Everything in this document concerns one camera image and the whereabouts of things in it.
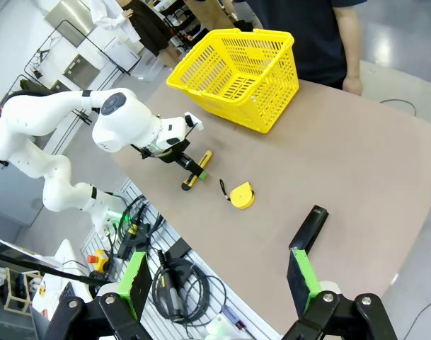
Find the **tape measure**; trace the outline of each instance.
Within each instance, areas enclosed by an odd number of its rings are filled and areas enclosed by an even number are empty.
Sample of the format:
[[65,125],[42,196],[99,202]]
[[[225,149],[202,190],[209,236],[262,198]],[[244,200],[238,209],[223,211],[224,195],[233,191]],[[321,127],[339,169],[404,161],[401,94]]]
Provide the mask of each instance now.
[[255,192],[253,191],[253,187],[249,182],[245,182],[241,186],[233,189],[230,192],[229,197],[226,194],[226,189],[224,188],[224,182],[222,179],[220,179],[220,186],[222,187],[224,197],[238,209],[248,208],[255,200]]

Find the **basket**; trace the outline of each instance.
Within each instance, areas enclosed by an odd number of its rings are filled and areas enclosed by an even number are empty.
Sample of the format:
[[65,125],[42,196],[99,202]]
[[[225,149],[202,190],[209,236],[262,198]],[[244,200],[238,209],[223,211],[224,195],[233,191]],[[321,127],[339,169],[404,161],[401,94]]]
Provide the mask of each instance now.
[[169,76],[206,111],[267,133],[299,89],[290,33],[208,33]]

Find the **basket rim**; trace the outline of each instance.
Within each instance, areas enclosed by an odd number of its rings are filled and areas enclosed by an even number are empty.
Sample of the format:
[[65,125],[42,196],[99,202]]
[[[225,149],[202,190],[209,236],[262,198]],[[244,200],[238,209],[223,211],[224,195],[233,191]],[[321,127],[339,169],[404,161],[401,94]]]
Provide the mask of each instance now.
[[207,98],[213,98],[213,99],[217,99],[219,100],[221,97],[211,94],[211,93],[207,93],[205,90],[204,91],[198,91],[198,90],[193,90],[193,89],[189,89],[188,85],[177,85],[174,84],[172,81],[174,80],[175,77],[177,77],[177,73],[184,68],[185,65],[185,61],[187,59],[189,59],[191,56],[193,56],[195,53],[197,53],[203,44],[205,44],[206,42],[204,40],[212,37],[213,35],[220,35],[220,34],[235,34],[235,35],[255,35],[255,34],[267,34],[267,35],[278,35],[280,37],[287,37],[287,39],[284,41],[283,46],[281,48],[281,50],[277,53],[277,55],[273,58],[273,60],[271,61],[271,63],[269,63],[269,65],[264,69],[264,71],[262,72],[262,74],[254,81],[253,84],[250,85],[250,87],[248,88],[247,91],[245,91],[240,97],[236,98],[236,99],[227,99],[227,98],[223,98],[224,101],[228,101],[230,103],[240,103],[240,102],[244,102],[246,100],[246,95],[252,91],[254,91],[254,89],[256,89],[259,84],[260,81],[263,80],[265,78],[265,76],[268,74],[268,72],[270,71],[270,69],[272,67],[274,67],[276,65],[276,63],[278,62],[278,60],[281,58],[281,56],[285,53],[285,50],[287,50],[288,48],[292,48],[293,44],[294,44],[294,37],[292,36],[291,33],[289,32],[283,32],[280,30],[261,30],[258,28],[255,28],[253,30],[253,32],[242,32],[241,30],[239,30],[238,28],[232,28],[232,29],[226,29],[226,30],[212,30],[210,31],[208,34],[206,34],[206,36],[201,39],[201,41],[199,41],[190,51],[189,53],[184,56],[184,58],[180,61],[180,63],[178,64],[178,66],[173,70],[173,72],[170,74],[170,76],[167,78],[166,80],[166,84],[173,88],[173,89],[178,89],[181,91],[186,91],[189,94],[195,95],[195,96],[204,96]]

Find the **navy t-shirt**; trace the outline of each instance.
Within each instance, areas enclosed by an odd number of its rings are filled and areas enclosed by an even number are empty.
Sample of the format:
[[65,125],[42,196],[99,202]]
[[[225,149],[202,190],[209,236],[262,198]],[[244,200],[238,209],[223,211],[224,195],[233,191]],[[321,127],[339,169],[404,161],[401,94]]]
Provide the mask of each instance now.
[[347,74],[343,42],[333,7],[366,0],[247,0],[268,30],[290,32],[300,79],[331,85]]

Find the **concrete floor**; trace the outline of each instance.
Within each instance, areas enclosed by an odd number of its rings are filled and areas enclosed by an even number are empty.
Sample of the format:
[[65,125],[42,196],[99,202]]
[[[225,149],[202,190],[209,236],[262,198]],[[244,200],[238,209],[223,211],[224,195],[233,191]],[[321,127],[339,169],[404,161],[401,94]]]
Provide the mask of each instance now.
[[[358,10],[364,60],[371,62],[362,65],[364,96],[375,101],[387,98],[412,101],[417,116],[431,123],[431,0],[369,0]],[[126,77],[118,86],[134,90],[144,101],[167,75],[168,70],[164,70],[154,83]],[[413,114],[407,104],[387,105]],[[90,131],[84,125],[66,152],[74,168],[73,181],[88,181],[113,191],[125,180],[125,175],[107,153],[92,143]],[[41,254],[53,254],[62,239],[67,238],[77,250],[90,228],[88,216],[80,211],[42,210],[35,224],[16,243]],[[431,209],[397,280],[383,299],[398,338],[403,339],[418,312],[431,301]],[[431,307],[407,338],[412,339],[431,340]]]

